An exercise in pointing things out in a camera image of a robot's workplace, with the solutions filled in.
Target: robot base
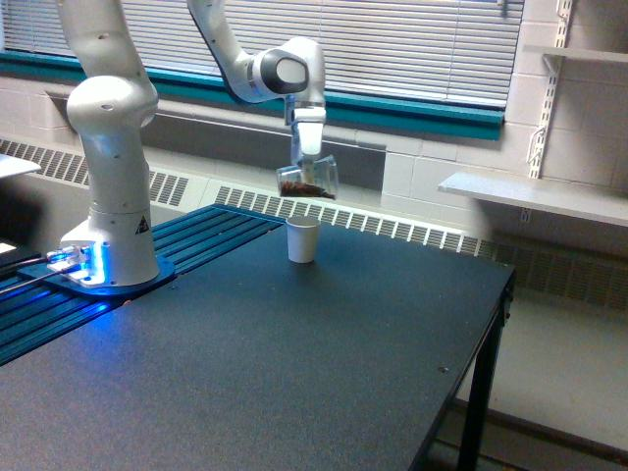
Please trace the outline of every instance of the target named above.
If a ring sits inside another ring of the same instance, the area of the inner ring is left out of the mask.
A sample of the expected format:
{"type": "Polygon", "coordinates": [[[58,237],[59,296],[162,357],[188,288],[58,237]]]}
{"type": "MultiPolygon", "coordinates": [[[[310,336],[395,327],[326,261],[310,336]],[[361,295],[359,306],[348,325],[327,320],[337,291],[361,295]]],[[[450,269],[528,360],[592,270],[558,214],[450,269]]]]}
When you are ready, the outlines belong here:
{"type": "MultiPolygon", "coordinates": [[[[164,257],[157,257],[157,266],[159,267],[159,275],[156,278],[141,283],[139,285],[133,285],[130,287],[101,287],[101,288],[86,288],[78,283],[73,283],[64,275],[58,275],[49,279],[43,280],[43,284],[51,285],[55,288],[71,291],[83,296],[97,298],[97,299],[135,299],[137,297],[146,294],[149,291],[166,284],[173,280],[176,276],[175,264],[164,257]]],[[[44,275],[48,275],[50,270],[46,267],[45,263],[33,265],[31,267],[22,268],[19,272],[25,278],[34,279],[44,275]]]]}

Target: window blinds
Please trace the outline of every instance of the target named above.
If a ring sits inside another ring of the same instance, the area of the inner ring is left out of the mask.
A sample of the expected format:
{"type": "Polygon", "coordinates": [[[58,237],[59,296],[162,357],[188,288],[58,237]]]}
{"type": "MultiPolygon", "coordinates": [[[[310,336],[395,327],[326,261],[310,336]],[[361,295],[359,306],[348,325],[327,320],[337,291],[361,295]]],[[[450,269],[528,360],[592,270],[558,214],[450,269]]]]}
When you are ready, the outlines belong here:
{"type": "MultiPolygon", "coordinates": [[[[327,88],[504,107],[524,0],[229,0],[248,52],[319,41],[327,88]]],[[[145,65],[218,75],[185,0],[123,0],[145,65]]],[[[6,47],[72,55],[55,0],[4,0],[6,47]]]]}

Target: heating vent cover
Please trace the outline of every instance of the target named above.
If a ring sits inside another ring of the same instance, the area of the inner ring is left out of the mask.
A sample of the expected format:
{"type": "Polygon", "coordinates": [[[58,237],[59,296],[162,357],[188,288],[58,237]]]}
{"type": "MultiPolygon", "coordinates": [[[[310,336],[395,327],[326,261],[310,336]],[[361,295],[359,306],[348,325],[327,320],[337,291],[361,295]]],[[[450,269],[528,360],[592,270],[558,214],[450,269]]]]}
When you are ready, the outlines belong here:
{"type": "Polygon", "coordinates": [[[519,287],[628,310],[628,267],[583,260],[577,254],[531,250],[482,240],[448,228],[353,210],[330,203],[295,201],[263,192],[222,185],[216,203],[269,216],[313,216],[325,223],[378,236],[399,238],[439,249],[515,265],[519,287]]]}
{"type": "MultiPolygon", "coordinates": [[[[43,178],[89,186],[87,162],[82,155],[0,139],[0,153],[34,162],[43,178]]],[[[150,200],[168,206],[181,204],[189,179],[150,172],[150,200]]]]}

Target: window sill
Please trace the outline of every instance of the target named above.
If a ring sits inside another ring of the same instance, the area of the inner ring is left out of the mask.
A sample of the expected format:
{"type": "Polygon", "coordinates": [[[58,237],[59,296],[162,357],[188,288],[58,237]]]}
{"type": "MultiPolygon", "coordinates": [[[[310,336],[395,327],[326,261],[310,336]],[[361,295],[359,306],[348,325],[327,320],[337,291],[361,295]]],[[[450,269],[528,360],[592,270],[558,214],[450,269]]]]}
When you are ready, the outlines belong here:
{"type": "MultiPolygon", "coordinates": [[[[75,58],[0,52],[0,72],[38,79],[81,81],[85,79],[75,58]]],[[[151,81],[162,95],[235,105],[218,77],[147,68],[151,81]]],[[[338,126],[380,128],[382,131],[416,131],[498,140],[503,112],[410,100],[328,91],[328,121],[338,126]]],[[[258,109],[283,112],[281,100],[254,105],[258,109]]]]}

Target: white shelf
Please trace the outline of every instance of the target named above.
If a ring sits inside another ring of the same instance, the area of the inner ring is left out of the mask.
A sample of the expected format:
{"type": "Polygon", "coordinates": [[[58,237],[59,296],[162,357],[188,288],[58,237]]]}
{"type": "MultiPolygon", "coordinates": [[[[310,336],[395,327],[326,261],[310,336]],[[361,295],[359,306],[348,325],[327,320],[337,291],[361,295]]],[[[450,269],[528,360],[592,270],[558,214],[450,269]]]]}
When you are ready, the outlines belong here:
{"type": "Polygon", "coordinates": [[[439,190],[510,206],[628,227],[628,193],[492,171],[458,172],[439,190]]]}
{"type": "Polygon", "coordinates": [[[525,46],[526,52],[538,52],[546,56],[565,57],[577,61],[611,62],[628,64],[628,54],[619,52],[593,51],[589,49],[575,49],[570,47],[525,46]]]}
{"type": "Polygon", "coordinates": [[[0,179],[13,177],[15,175],[28,174],[30,172],[37,172],[40,169],[41,167],[35,163],[29,162],[28,160],[17,159],[15,157],[0,154],[0,179]]]}

